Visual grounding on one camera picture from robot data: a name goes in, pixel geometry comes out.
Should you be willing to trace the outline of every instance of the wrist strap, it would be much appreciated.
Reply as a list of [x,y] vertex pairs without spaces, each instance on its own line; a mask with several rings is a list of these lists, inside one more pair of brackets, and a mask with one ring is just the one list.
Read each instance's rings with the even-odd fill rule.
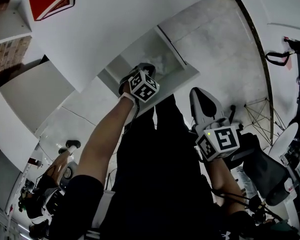
[[133,97],[131,94],[129,94],[129,93],[127,93],[127,92],[122,93],[122,95],[119,97],[119,101],[120,101],[123,97],[126,97],[126,98],[132,100],[133,106],[136,105],[136,98]]

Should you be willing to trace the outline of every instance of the white device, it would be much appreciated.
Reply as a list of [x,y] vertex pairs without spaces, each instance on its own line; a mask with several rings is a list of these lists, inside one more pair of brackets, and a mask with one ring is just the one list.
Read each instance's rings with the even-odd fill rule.
[[144,103],[159,92],[160,85],[143,70],[130,77],[128,81],[131,94]]
[[240,148],[235,126],[203,130],[195,143],[207,162],[215,158],[225,158]]

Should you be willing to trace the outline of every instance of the gray floor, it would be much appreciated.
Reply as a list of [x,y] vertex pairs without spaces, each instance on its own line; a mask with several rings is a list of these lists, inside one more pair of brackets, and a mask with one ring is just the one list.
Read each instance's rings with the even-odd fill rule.
[[[200,87],[219,99],[226,115],[230,114],[230,105],[236,105],[235,118],[248,126],[251,121],[244,104],[264,99],[268,91],[256,44],[235,0],[202,0],[160,26],[181,56],[201,72],[200,77],[175,93],[177,105],[187,123],[191,125],[193,120],[190,90]],[[82,143],[82,147],[74,152],[74,160],[78,162],[95,125],[117,100],[98,78],[82,93],[75,91],[70,95],[41,136],[39,151],[45,161],[54,160],[67,140],[77,139]],[[255,110],[260,110],[261,106],[257,104]],[[251,126],[244,131],[258,134]],[[259,140],[262,148],[268,145],[261,136]],[[31,168],[29,178],[35,181],[48,167],[47,162],[39,170]],[[116,167],[114,154],[108,171]]]

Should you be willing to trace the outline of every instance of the black shirt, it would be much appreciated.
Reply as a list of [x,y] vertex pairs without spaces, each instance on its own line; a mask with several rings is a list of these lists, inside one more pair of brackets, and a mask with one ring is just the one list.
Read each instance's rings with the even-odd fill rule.
[[[220,207],[206,190],[188,189],[178,182],[164,188],[122,185],[100,227],[101,239],[239,239],[227,231]],[[95,178],[74,177],[53,217],[50,239],[82,236],[92,224],[103,191]]]

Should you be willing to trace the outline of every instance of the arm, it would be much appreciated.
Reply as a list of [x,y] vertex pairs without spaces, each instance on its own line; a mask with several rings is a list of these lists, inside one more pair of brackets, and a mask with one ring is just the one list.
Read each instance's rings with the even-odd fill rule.
[[[128,83],[123,91],[130,92]],[[124,97],[100,121],[83,149],[75,175],[91,176],[105,185],[109,160],[133,106],[133,102]]]
[[[226,163],[223,159],[215,159],[210,163],[205,164],[206,171],[211,180],[211,187],[215,190],[221,192],[232,193],[242,196],[242,192],[238,183],[235,181],[230,170],[228,169]],[[232,199],[236,199],[242,203],[245,202],[243,198],[234,195],[225,195]],[[245,207],[235,201],[224,199],[222,197],[216,196],[216,201],[218,205],[224,208],[226,215],[230,216],[239,211],[245,211]]]

